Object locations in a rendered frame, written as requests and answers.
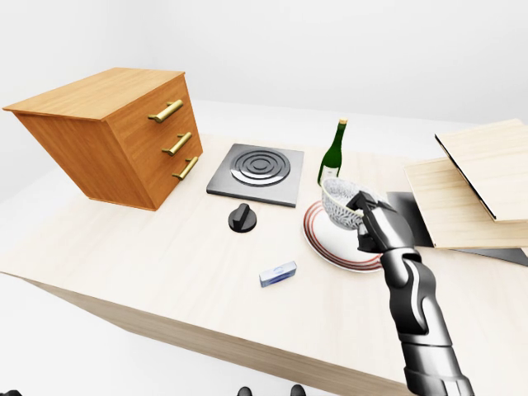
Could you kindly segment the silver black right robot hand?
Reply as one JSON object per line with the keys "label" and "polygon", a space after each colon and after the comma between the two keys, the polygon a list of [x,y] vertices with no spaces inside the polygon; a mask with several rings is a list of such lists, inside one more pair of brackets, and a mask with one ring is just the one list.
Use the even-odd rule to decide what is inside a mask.
{"label": "silver black right robot hand", "polygon": [[363,217],[357,231],[358,249],[385,253],[397,248],[414,248],[413,232],[406,219],[390,204],[360,191],[346,204],[350,210],[361,210]]}

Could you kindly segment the small blue white box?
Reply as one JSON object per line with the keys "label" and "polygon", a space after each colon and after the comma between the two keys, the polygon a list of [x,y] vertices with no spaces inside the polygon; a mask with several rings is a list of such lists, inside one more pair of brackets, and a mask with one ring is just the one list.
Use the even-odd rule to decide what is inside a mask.
{"label": "small blue white box", "polygon": [[262,288],[273,285],[295,275],[297,265],[295,261],[287,262],[280,266],[265,270],[259,274],[259,281]]}

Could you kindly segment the flat dark stove plate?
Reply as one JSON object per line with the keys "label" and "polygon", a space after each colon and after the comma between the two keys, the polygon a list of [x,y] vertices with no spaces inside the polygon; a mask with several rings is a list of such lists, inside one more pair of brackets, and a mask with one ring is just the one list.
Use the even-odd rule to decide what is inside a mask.
{"label": "flat dark stove plate", "polygon": [[303,161],[298,150],[233,144],[206,192],[296,207]]}

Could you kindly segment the green wine bottle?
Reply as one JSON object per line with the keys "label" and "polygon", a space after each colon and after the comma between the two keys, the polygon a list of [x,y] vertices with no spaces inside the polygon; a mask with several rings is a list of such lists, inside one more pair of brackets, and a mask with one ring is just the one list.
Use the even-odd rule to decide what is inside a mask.
{"label": "green wine bottle", "polygon": [[323,181],[329,177],[338,177],[342,166],[342,139],[347,127],[347,118],[340,118],[334,140],[324,154],[318,171],[318,184],[321,186]]}

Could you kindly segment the round black stove knob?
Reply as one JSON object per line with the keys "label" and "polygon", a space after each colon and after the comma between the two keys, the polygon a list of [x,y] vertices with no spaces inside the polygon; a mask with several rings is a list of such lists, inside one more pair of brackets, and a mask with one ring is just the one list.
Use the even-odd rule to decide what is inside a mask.
{"label": "round black stove knob", "polygon": [[236,233],[247,233],[256,227],[257,216],[249,204],[242,203],[229,214],[228,224],[231,230]]}

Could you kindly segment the large pale wooden board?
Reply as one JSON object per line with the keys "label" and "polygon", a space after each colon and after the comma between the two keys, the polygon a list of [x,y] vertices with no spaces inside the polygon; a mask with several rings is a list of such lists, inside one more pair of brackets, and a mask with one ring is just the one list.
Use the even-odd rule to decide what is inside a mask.
{"label": "large pale wooden board", "polygon": [[528,223],[496,223],[448,158],[404,167],[436,248],[528,248]]}

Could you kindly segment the wooden cabinet drawer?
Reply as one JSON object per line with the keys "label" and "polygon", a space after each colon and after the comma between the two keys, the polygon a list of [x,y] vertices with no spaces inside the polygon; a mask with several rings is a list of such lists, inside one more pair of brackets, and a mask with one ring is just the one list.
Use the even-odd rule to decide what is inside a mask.
{"label": "wooden cabinet drawer", "polygon": [[182,98],[191,103],[183,74],[133,101],[124,109],[109,116],[107,121],[109,126],[119,135],[125,147],[126,137],[137,128],[142,117],[152,111],[164,108],[167,102]]}
{"label": "wooden cabinet drawer", "polygon": [[170,101],[140,119],[125,139],[138,174],[147,182],[180,172],[186,160],[201,155],[202,147],[191,103]]}
{"label": "wooden cabinet drawer", "polygon": [[[162,151],[171,148],[179,140],[177,136],[186,132],[192,132],[192,137],[174,156]],[[199,157],[203,148],[197,128],[177,127],[173,130],[155,130],[154,133],[155,135],[150,136],[140,147],[137,164],[156,210],[179,182],[172,174],[180,172],[186,166],[186,158]]]}

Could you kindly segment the patterned white bowl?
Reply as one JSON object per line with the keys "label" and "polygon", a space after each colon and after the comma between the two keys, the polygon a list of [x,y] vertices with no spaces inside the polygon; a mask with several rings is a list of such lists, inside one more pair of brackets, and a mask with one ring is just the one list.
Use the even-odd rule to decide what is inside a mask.
{"label": "patterned white bowl", "polygon": [[358,230],[362,224],[362,210],[352,210],[347,207],[351,199],[359,192],[375,193],[366,186],[337,177],[329,177],[322,181],[322,204],[329,219],[345,230]]}

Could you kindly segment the pale wooden board, dark edge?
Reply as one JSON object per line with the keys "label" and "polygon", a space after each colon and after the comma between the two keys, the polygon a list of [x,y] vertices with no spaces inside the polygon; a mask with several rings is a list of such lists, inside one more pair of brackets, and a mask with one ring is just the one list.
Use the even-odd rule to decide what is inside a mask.
{"label": "pale wooden board, dark edge", "polygon": [[528,222],[528,124],[505,120],[436,141],[493,221]]}

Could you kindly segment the white plate with red rings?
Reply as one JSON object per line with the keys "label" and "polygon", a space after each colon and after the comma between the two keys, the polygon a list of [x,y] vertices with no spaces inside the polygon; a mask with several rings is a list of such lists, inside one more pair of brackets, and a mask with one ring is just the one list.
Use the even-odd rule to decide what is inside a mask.
{"label": "white plate with red rings", "polygon": [[357,231],[337,227],[329,219],[320,200],[305,211],[303,231],[309,246],[334,266],[364,273],[382,269],[380,255],[360,251]]}

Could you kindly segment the wooden cabinet with drawers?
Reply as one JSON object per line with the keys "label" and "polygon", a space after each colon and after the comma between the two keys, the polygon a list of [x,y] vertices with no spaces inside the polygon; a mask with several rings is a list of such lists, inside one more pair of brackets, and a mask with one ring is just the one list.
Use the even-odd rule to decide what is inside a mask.
{"label": "wooden cabinet with drawers", "polygon": [[107,118],[182,74],[111,68],[5,109],[88,198],[155,210],[130,152]]}

